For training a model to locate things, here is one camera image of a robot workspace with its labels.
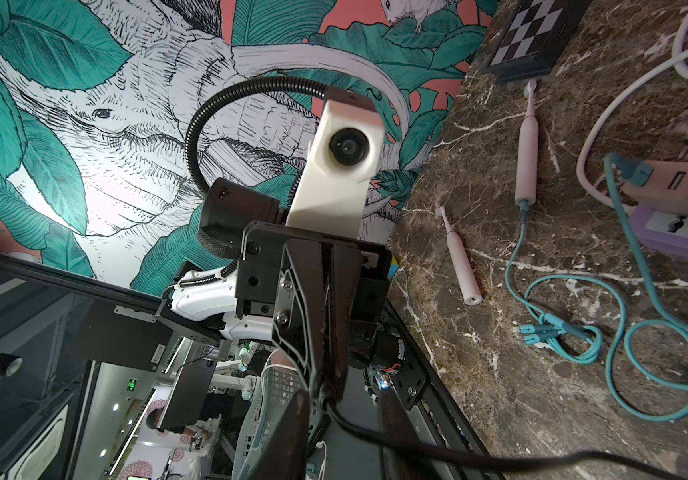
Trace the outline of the black white chessboard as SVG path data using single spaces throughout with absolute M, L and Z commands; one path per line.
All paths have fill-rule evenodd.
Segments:
M 483 70 L 499 83 L 548 75 L 592 0 L 520 1 Z

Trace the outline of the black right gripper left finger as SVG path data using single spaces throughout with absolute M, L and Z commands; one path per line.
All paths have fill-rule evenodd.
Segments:
M 254 479 L 306 478 L 310 409 L 308 392 L 298 390 L 291 398 L 277 429 L 253 468 Z

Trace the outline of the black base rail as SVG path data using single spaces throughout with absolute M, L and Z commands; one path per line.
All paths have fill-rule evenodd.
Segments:
M 420 440 L 487 456 L 482 440 L 391 303 L 385 305 L 381 323 L 404 342 L 405 362 L 393 383 Z

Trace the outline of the pink USB charger cube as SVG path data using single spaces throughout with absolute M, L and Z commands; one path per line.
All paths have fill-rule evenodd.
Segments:
M 644 162 L 622 191 L 639 205 L 688 217 L 688 162 Z

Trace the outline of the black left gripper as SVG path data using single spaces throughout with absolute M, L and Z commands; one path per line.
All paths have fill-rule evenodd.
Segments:
M 391 252 L 291 227 L 279 200 L 225 179 L 210 188 L 200 241 L 231 265 L 197 278 L 196 318 L 224 337 L 273 342 L 305 387 L 338 402 L 348 360 L 389 360 L 380 317 Z

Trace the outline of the white electric toothbrush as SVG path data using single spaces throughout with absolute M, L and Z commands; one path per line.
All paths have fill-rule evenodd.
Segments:
M 528 104 L 519 133 L 515 203 L 523 209 L 529 208 L 537 200 L 539 158 L 539 122 L 535 108 L 537 87 L 536 79 L 531 79 L 526 85 Z
M 464 303 L 469 306 L 479 305 L 483 301 L 483 295 L 477 283 L 465 245 L 460 235 L 451 225 L 445 207 L 441 206 L 437 208 L 435 213 L 442 218 L 445 226 L 447 248 L 451 256 Z

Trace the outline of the purple power strip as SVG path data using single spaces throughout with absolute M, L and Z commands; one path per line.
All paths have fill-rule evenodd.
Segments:
M 640 206 L 630 216 L 630 224 L 647 248 L 688 259 L 688 217 Z

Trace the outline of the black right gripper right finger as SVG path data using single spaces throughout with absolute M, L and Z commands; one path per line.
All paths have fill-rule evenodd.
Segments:
M 379 425 L 391 443 L 418 444 L 419 437 L 393 389 L 379 392 Z M 382 471 L 385 479 L 439 479 L 431 460 L 420 453 L 381 447 Z

